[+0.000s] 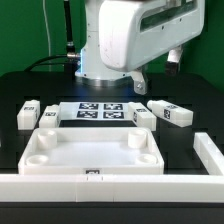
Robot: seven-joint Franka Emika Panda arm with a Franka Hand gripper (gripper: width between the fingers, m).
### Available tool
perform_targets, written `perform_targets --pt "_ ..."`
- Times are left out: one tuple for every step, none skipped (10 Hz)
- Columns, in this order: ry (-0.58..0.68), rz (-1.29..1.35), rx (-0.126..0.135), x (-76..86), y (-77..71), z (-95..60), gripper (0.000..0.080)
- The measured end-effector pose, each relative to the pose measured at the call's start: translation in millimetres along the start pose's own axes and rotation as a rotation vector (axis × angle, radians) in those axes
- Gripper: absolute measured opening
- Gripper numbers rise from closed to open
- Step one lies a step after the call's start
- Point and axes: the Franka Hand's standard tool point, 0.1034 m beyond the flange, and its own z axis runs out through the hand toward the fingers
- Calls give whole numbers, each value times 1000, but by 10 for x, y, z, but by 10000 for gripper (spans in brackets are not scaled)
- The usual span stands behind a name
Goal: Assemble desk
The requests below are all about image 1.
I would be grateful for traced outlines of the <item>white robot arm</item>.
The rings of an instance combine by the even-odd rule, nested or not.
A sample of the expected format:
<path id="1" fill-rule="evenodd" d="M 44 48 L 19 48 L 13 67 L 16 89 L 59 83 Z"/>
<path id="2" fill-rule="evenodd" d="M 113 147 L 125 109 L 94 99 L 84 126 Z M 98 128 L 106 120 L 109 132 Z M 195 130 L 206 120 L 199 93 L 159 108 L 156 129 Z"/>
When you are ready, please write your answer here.
<path id="1" fill-rule="evenodd" d="M 147 93 L 145 66 L 167 54 L 166 72 L 179 72 L 183 45 L 200 35 L 205 0 L 85 0 L 86 44 L 76 77 L 93 86 L 131 78 Z"/>

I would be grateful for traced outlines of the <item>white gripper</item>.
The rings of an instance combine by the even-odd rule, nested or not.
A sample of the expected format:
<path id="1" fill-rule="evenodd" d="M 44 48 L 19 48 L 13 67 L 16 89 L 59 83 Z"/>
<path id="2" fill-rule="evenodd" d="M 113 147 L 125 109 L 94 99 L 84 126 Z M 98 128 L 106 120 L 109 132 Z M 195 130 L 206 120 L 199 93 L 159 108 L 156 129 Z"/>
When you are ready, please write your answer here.
<path id="1" fill-rule="evenodd" d="M 129 72 L 169 51 L 165 74 L 176 76 L 180 45 L 200 35 L 204 13 L 205 0 L 105 0 L 99 11 L 101 60 Z M 148 79 L 142 70 L 132 71 L 131 78 L 134 91 L 145 95 Z"/>

